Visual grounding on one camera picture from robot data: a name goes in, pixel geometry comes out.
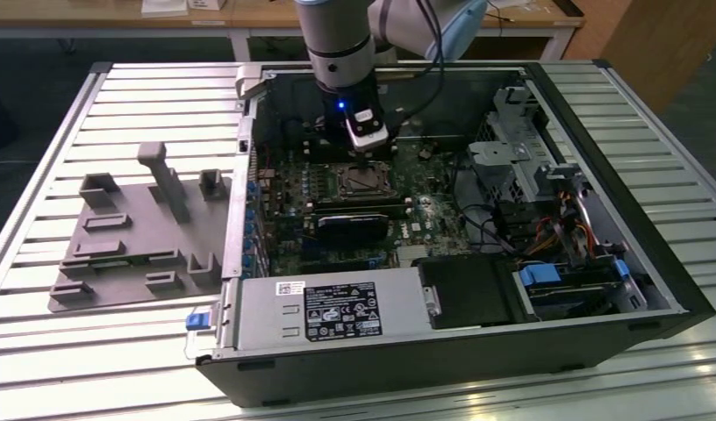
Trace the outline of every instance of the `warning label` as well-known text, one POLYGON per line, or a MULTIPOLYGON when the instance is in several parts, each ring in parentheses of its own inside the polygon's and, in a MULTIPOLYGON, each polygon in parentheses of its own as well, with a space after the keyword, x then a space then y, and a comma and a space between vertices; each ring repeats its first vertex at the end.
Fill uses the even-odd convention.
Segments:
POLYGON ((374 282, 306 288, 303 297, 311 342, 382 334, 374 282))

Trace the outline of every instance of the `sticker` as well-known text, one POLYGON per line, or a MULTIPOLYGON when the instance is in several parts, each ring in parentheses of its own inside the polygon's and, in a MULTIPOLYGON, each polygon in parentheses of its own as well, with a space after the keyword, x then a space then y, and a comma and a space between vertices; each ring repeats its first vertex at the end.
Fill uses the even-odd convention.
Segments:
POLYGON ((278 282, 275 284, 275 294, 278 296, 299 296, 303 294, 303 289, 307 282, 278 282))
POLYGON ((206 26, 225 26, 225 20, 194 20, 193 25, 206 25, 206 26))
POLYGON ((382 334, 382 315, 374 282, 311 287, 303 294, 307 339, 311 342, 382 334))

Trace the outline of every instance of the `table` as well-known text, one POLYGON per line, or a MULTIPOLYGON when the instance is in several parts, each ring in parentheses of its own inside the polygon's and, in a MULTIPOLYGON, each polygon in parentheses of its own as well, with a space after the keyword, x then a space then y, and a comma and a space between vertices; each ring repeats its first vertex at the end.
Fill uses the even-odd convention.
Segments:
MULTIPOLYGON (((574 31, 585 24, 585 19, 567 16, 553 0, 535 0, 527 7, 502 9, 502 17, 514 22, 502 22, 502 29, 499 19, 486 16, 478 37, 547 38, 543 60, 561 59, 574 31)), ((251 37, 303 36, 294 1, 235 0, 233 24, 231 41, 238 61, 253 60, 251 37)))
MULTIPOLYGON (((142 0, 0 0, 0 38, 226 37, 237 60, 250 61, 251 37, 302 36, 293 0, 229 0, 221 11, 191 10, 174 18, 143 19, 140 9, 142 0)), ((550 39, 542 57, 553 60, 585 23, 553 0, 503 9, 502 16, 514 19, 502 23, 502 35, 550 39)), ((499 20, 487 17, 478 36, 499 35, 499 20)))
MULTIPOLYGON (((187 343, 185 319, 217 296, 54 315, 48 288, 82 210, 82 177, 111 171, 119 183, 148 182, 134 162, 147 139, 167 142, 169 165, 183 178, 230 170, 243 118, 238 66, 116 64, 90 74, 0 236, 0 419, 716 417, 716 316, 587 370, 243 410, 186 357, 189 347, 213 345, 213 335, 187 343)), ((716 308, 716 181, 613 69, 591 61, 545 68, 716 308)), ((573 161, 553 128, 551 135, 573 161)))
POLYGON ((144 19, 142 0, 0 0, 0 38, 230 38, 234 2, 144 19))

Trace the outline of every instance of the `metal rail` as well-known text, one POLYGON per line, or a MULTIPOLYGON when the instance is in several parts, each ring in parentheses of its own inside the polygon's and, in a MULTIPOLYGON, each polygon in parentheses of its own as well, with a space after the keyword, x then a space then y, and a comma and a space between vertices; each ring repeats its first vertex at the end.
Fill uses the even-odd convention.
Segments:
MULTIPOLYGON (((716 308, 716 183, 613 71, 587 61, 545 67, 716 308)), ((185 353, 185 318, 217 296, 54 315, 48 288, 82 209, 82 177, 111 171, 119 183, 147 182, 134 161, 147 139, 167 142, 182 177, 230 170, 235 70, 234 63, 126 64, 91 75, 0 238, 0 419, 716 418, 716 317, 563 375, 242 410, 185 353)), ((213 344, 213 336, 197 343, 213 344)))

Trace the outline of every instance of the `metal bracket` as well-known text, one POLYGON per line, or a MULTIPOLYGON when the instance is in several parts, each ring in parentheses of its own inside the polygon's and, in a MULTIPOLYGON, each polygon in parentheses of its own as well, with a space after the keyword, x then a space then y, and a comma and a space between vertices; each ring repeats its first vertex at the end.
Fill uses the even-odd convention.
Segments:
POLYGON ((435 318, 442 314, 442 306, 439 305, 439 295, 437 294, 435 286, 425 287, 425 301, 429 316, 435 318))
POLYGON ((265 91, 263 65, 247 63, 239 66, 237 72, 237 93, 239 100, 253 99, 265 91))

